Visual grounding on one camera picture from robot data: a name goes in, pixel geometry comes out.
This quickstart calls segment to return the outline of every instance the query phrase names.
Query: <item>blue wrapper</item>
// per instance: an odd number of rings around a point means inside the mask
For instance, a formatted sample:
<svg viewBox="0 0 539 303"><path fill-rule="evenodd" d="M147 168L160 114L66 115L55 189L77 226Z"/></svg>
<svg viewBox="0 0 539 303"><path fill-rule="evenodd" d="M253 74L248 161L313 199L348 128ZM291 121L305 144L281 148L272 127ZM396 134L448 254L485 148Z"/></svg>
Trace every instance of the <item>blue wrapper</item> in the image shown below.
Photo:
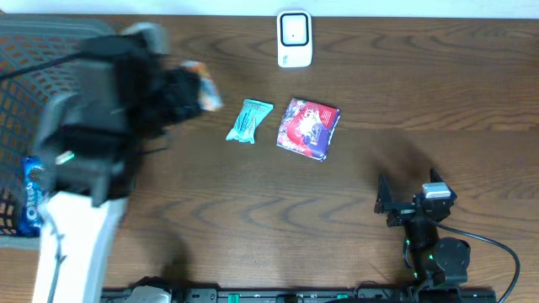
<svg viewBox="0 0 539 303"><path fill-rule="evenodd" d="M38 157L26 157L23 165L26 203L23 206L19 231L26 236L38 236L40 234L41 218L37 212L37 206L45 198L45 193L40 186L43 165Z"/></svg>
<svg viewBox="0 0 539 303"><path fill-rule="evenodd" d="M245 99L242 111L236 119L236 124L230 130L227 141L238 140L242 143L254 144L254 130L260 122L271 112L273 104L257 100Z"/></svg>

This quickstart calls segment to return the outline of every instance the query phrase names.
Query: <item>wooden table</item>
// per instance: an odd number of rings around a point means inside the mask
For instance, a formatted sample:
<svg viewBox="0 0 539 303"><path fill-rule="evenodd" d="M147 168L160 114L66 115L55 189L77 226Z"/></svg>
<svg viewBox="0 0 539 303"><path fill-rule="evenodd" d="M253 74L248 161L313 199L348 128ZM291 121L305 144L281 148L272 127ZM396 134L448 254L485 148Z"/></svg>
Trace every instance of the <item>wooden table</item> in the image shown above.
<svg viewBox="0 0 539 303"><path fill-rule="evenodd" d="M316 18L312 65L282 69L275 18L101 18L166 26L170 61L207 62L226 104L146 158L106 286L145 275L221 287L411 280L403 229L373 213L376 178L388 173L408 199L436 166L459 195L444 223L514 248L510 301L539 297L539 21ZM292 97L341 109L326 162L275 146ZM245 98L275 105L255 145L225 141ZM500 297L512 258L465 240L467 285ZM0 250L2 302L30 301L37 257Z"/></svg>

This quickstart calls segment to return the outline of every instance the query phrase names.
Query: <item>purple package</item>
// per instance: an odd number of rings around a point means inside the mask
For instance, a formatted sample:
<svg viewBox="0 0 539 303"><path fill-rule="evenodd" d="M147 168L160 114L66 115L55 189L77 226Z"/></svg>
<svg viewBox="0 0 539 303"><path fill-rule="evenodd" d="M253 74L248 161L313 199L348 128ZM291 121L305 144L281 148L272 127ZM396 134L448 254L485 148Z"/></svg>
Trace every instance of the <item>purple package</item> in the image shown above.
<svg viewBox="0 0 539 303"><path fill-rule="evenodd" d="M292 99L280 122L277 146L324 161L340 110Z"/></svg>

